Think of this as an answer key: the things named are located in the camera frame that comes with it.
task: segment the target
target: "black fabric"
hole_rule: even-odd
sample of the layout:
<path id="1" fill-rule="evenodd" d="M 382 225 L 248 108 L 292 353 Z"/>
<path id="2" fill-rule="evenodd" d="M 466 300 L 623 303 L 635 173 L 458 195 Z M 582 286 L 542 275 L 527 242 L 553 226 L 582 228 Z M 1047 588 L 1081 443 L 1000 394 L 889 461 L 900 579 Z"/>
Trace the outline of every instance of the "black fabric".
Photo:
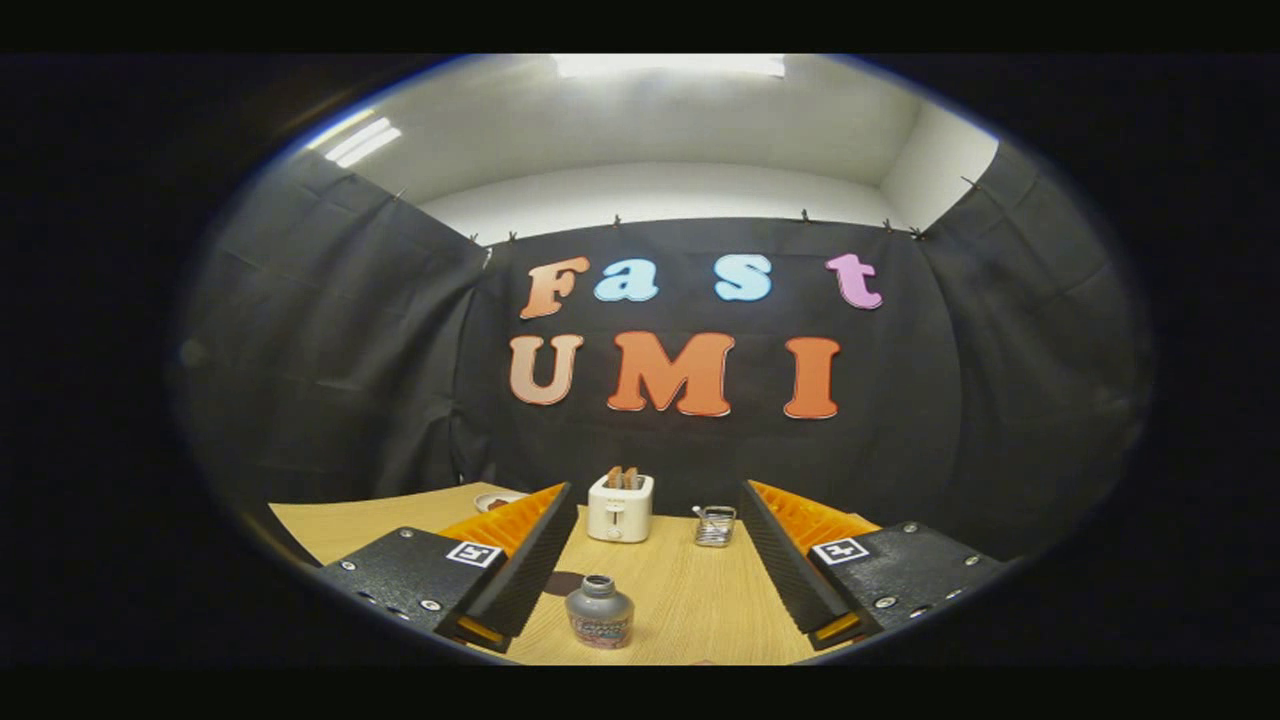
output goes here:
<path id="1" fill-rule="evenodd" d="M 1123 477 L 1149 391 L 1146 309 L 1106 228 L 1010 145 L 925 234 L 964 393 L 955 469 L 925 520 L 996 556 L 1037 550 Z"/>
<path id="2" fill-rule="evenodd" d="M 841 297 L 826 263 L 854 252 L 876 268 L 868 281 L 883 305 L 863 310 Z M 753 302 L 714 292 L 713 265 L 726 254 L 772 261 L 772 291 Z M 562 309 L 520 319 L 531 268 L 586 256 Z M 659 292 L 645 302 L 598 300 L 609 264 L 657 265 Z M 675 359 L 698 332 L 735 338 L 724 370 L 723 418 L 687 416 L 653 402 L 636 413 L 607 406 L 618 383 L 625 331 L 657 334 Z M 550 406 L 516 398 L 508 382 L 512 337 L 580 334 L 573 382 Z M 799 420 L 783 414 L 795 382 L 787 340 L 826 337 L 838 414 Z M 585 502 L 613 465 L 655 478 L 654 511 L 687 515 L 692 505 L 736 505 L 744 479 L 856 509 L 884 523 L 916 518 L 946 491 L 960 433 L 960 368 L 947 310 L 928 263 L 906 233 L 840 223 L 776 219 L 669 220 L 585 228 L 498 245 L 480 283 L 460 350 L 460 448 L 467 479 L 518 489 L 563 480 Z M 535 380 L 547 383 L 544 345 Z"/>
<path id="3" fill-rule="evenodd" d="M 978 187 L 924 240 L 837 223 L 713 219 L 575 229 L 493 249 L 463 333 L 457 420 L 468 479 L 536 489 L 571 479 L 579 501 L 613 465 L 658 479 L 654 510 L 733 503 L 751 478 L 860 512 L 919 520 L 1007 560 L 1080 523 L 1121 477 L 1144 414 L 1149 338 L 1105 234 L 1044 165 L 1001 146 Z M 773 263 L 772 292 L 724 302 L 719 255 Z M 884 297 L 860 310 L 824 263 L 855 252 Z M 586 256 L 562 309 L 521 320 L 529 270 Z M 593 288 L 613 261 L 658 266 L 646 302 L 602 302 Z M 618 382 L 613 337 L 652 331 L 668 356 L 692 333 L 723 332 L 726 418 L 605 405 Z M 527 405 L 509 388 L 508 342 L 581 334 L 568 396 Z M 828 420 L 782 414 L 794 382 L 785 342 L 829 337 Z M 553 352 L 535 379 L 550 379 Z"/>
<path id="4" fill-rule="evenodd" d="M 174 352 L 193 447 L 234 505 L 457 484 L 453 370 L 484 251 L 314 154 L 211 233 Z"/>
<path id="5" fill-rule="evenodd" d="M 879 307 L 841 297 L 824 265 L 847 252 L 876 268 Z M 767 256 L 769 295 L 721 300 L 713 265 L 726 254 Z M 562 309 L 520 319 L 529 270 L 580 255 L 591 266 Z M 594 296 L 622 259 L 657 265 L 654 299 Z M 1060 537 L 1119 479 L 1144 405 L 1139 310 L 1096 223 L 1007 145 L 920 241 L 704 219 L 490 249 L 302 155 L 214 232 L 175 352 L 193 445 L 236 506 L 388 497 L 460 475 L 526 491 L 568 480 L 585 502 L 608 468 L 637 465 L 658 480 L 659 514 L 733 505 L 750 478 L 1009 559 Z M 732 336 L 730 415 L 652 398 L 609 409 L 625 331 L 655 333 L 672 359 L 694 333 Z M 508 342 L 521 334 L 585 338 L 562 402 L 512 395 Z M 785 343 L 800 336 L 841 346 L 835 418 L 782 411 L 795 380 Z M 539 383 L 552 363 L 543 346 Z"/>

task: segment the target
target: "pink letter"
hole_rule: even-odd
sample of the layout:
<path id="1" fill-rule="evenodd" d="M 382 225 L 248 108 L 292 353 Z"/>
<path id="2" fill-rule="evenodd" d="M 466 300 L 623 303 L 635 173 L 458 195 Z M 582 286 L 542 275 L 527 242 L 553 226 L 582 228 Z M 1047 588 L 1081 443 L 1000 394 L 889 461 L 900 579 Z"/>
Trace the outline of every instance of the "pink letter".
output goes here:
<path id="1" fill-rule="evenodd" d="M 854 307 L 874 310 L 884 301 L 878 292 L 867 290 L 867 278 L 876 277 L 876 268 L 863 265 L 858 261 L 858 255 L 832 258 L 827 260 L 827 269 L 836 270 L 836 278 L 840 281 L 840 295 L 845 297 L 845 302 Z"/>

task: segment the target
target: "orange letter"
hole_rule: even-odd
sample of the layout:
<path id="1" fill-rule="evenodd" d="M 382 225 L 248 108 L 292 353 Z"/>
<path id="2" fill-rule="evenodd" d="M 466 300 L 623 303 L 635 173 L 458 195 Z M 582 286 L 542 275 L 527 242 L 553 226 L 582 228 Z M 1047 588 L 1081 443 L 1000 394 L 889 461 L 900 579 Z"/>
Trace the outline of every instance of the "orange letter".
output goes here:
<path id="1" fill-rule="evenodd" d="M 831 400 L 831 359 L 840 343 L 823 337 L 794 337 L 787 350 L 796 356 L 796 391 L 782 409 L 787 418 L 824 420 L 836 415 Z"/>
<path id="2" fill-rule="evenodd" d="M 547 387 L 534 383 L 534 356 L 543 338 L 520 336 L 511 340 L 511 392 L 530 405 L 556 405 L 573 384 L 573 355 L 582 346 L 582 336 L 558 334 L 552 338 L 556 348 L 556 373 Z"/>
<path id="3" fill-rule="evenodd" d="M 724 357 L 733 347 L 733 338 L 721 333 L 698 333 L 675 363 L 648 332 L 620 333 L 614 342 L 622 348 L 618 392 L 608 400 L 614 410 L 644 410 L 640 380 L 649 388 L 649 397 L 658 410 L 666 410 L 686 382 L 685 397 L 676 409 L 685 415 L 719 418 L 728 415 L 724 401 Z"/>
<path id="4" fill-rule="evenodd" d="M 568 297 L 568 293 L 573 292 L 573 273 L 585 273 L 590 266 L 591 263 L 586 258 L 572 258 L 529 270 L 534 284 L 529 288 L 529 305 L 520 311 L 520 319 L 541 318 L 559 310 L 561 304 L 556 300 L 556 293 Z"/>

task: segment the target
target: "ceiling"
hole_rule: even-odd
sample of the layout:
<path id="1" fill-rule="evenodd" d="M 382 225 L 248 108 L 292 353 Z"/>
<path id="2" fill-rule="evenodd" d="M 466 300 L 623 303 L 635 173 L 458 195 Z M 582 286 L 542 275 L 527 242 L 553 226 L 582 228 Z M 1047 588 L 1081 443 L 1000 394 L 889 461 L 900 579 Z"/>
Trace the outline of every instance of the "ceiling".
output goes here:
<path id="1" fill-rule="evenodd" d="M 922 100 L 849 59 L 785 61 L 785 78 L 657 70 L 561 78 L 549 55 L 467 56 L 380 99 L 374 118 L 403 135 L 351 169 L 415 205 L 526 176 L 641 161 L 755 165 L 879 186 Z"/>

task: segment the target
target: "bottle label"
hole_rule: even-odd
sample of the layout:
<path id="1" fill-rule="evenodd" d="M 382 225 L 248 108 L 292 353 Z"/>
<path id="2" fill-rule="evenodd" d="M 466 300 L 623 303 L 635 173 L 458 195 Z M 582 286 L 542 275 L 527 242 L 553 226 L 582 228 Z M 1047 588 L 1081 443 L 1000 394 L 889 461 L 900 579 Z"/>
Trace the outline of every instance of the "bottle label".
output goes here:
<path id="1" fill-rule="evenodd" d="M 626 647 L 631 642 L 630 616 L 621 620 L 602 621 L 570 614 L 568 620 L 573 625 L 577 639 L 591 647 L 616 650 Z"/>

